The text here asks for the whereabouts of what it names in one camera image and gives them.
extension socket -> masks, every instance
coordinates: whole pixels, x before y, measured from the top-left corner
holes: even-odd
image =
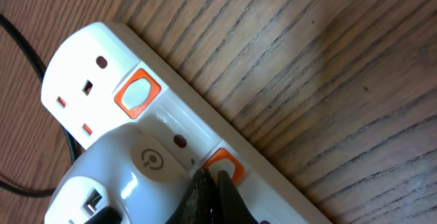
[[[228,170],[257,221],[329,223],[126,25],[93,23],[71,35],[48,65],[41,100],[85,149],[133,122],[188,175]]]

orange switch frame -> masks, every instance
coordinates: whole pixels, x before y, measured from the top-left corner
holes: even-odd
[[[133,83],[134,81],[146,78],[151,85],[149,96],[147,97],[147,100],[140,106],[135,109],[127,109],[123,103],[122,98],[124,95],[124,92],[128,88],[128,86]],[[120,108],[123,109],[126,114],[132,119],[135,119],[138,117],[138,115],[151,103],[151,101],[159,94],[161,91],[161,86],[143,69],[138,69],[131,78],[124,84],[124,86],[117,92],[117,94],[114,97],[114,101],[118,104]]]
[[[223,159],[229,159],[232,164],[234,164],[235,170],[234,174],[232,175],[231,179],[234,184],[241,178],[241,176],[244,174],[244,167],[237,161],[237,159],[234,158],[225,148],[220,148],[214,153],[214,155],[211,156],[210,159],[203,165],[204,168],[208,168],[212,164],[214,164],[216,161],[223,160]]]

wooden table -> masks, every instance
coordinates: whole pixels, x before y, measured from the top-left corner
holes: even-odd
[[[126,23],[330,220],[437,219],[437,0],[0,0],[46,64],[73,32]],[[0,30],[0,172],[56,186],[70,159]],[[49,198],[0,191],[2,223]]]

power cord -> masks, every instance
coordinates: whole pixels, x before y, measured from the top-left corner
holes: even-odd
[[[18,29],[15,28],[15,26],[8,19],[6,19],[6,17],[4,17],[2,14],[0,14],[0,24],[6,30],[6,32],[11,36],[11,38],[15,41],[15,43],[20,47],[21,51],[25,54],[27,60],[32,65],[33,70],[35,70],[38,79],[42,83],[42,80],[44,78],[44,73],[46,72],[46,66],[44,65],[38,54],[36,54],[35,50],[24,38],[24,36],[18,31]],[[66,134],[68,149],[70,151],[71,163],[73,164],[75,160],[79,157],[79,151],[77,150],[76,140],[74,140],[73,136],[65,128],[63,128],[63,130]],[[32,197],[32,198],[50,197],[55,191],[54,188],[46,189],[42,191],[23,190],[23,189],[16,188],[15,186],[11,186],[10,184],[4,182],[3,180],[0,180],[0,188],[3,188],[13,194],[17,194],[23,197]]]

black object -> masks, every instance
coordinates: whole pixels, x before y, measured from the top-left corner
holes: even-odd
[[[110,207],[104,207],[101,211],[93,215],[85,224],[120,224],[122,217],[118,212]]]
[[[207,169],[198,169],[182,201],[166,224],[256,224],[226,171],[218,187]]]
[[[4,17],[2,14],[0,14],[0,25],[6,30],[6,32],[11,36],[15,43],[20,47],[21,51],[25,54],[29,63],[32,65],[33,70],[35,70],[38,79],[42,83],[44,73],[46,72],[46,66],[44,65],[38,54],[36,54],[35,50],[28,43],[26,38],[20,33],[20,31],[15,28],[15,26],[13,26],[13,24],[8,21],[6,17]],[[64,133],[66,134],[68,149],[70,151],[71,164],[73,164],[80,154],[73,136],[65,128]],[[0,188],[3,188],[11,193],[23,197],[33,198],[50,197],[55,191],[54,188],[43,191],[28,191],[24,189],[19,189],[15,186],[11,186],[3,180],[0,180]]]

